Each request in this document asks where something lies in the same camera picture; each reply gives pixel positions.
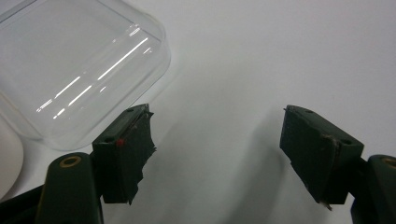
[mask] white background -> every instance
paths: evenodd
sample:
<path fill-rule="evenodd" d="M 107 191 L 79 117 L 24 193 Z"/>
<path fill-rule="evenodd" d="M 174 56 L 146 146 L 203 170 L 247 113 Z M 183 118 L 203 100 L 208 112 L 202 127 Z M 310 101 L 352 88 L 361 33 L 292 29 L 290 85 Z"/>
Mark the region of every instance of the white background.
<path fill-rule="evenodd" d="M 169 70 L 150 103 L 158 151 L 132 206 L 106 223 L 352 223 L 316 204 L 278 147 L 286 105 L 312 109 L 396 156 L 396 2 L 130 0 L 165 26 Z M 7 198 L 43 184 L 64 154 L 23 140 Z M 90 152 L 86 147 L 82 151 Z"/>

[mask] plastic container lid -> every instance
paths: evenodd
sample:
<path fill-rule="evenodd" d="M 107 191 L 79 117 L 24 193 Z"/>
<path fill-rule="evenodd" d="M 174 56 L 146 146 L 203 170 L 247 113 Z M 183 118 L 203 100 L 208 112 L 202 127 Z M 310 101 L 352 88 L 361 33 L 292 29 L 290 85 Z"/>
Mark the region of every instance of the plastic container lid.
<path fill-rule="evenodd" d="M 121 0 L 15 1 L 0 13 L 0 113 L 55 149 L 90 144 L 170 63 L 163 27 Z"/>

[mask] white table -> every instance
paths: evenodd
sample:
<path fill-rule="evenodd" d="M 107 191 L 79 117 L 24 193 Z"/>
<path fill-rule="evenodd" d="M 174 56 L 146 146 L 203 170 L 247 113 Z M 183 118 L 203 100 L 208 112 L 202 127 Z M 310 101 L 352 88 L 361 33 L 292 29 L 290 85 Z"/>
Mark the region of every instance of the white table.
<path fill-rule="evenodd" d="M 352 223 L 352 196 L 329 212 L 290 167 L 282 109 L 318 112 L 364 159 L 395 156 L 396 2 L 130 1 L 163 23 L 172 62 L 136 102 L 155 113 L 158 151 L 132 206 L 104 204 L 106 223 Z M 65 153 L 22 141 L 8 198 Z"/>

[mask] transparent plastic box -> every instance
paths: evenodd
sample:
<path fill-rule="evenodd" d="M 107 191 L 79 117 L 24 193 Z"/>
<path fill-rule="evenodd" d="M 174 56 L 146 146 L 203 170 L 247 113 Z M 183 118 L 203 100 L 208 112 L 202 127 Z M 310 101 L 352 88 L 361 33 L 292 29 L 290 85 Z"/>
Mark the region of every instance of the transparent plastic box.
<path fill-rule="evenodd" d="M 90 144 L 170 63 L 163 27 L 121 0 L 20 0 L 0 13 L 0 113 L 55 149 Z"/>

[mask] clear plastic container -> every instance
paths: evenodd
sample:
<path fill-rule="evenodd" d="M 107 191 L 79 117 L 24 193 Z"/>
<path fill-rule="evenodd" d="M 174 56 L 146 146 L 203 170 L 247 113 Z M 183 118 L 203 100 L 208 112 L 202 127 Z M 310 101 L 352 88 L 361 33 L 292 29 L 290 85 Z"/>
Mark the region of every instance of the clear plastic container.
<path fill-rule="evenodd" d="M 90 144 L 170 63 L 163 27 L 121 0 L 26 0 L 0 12 L 0 113 L 55 149 Z"/>

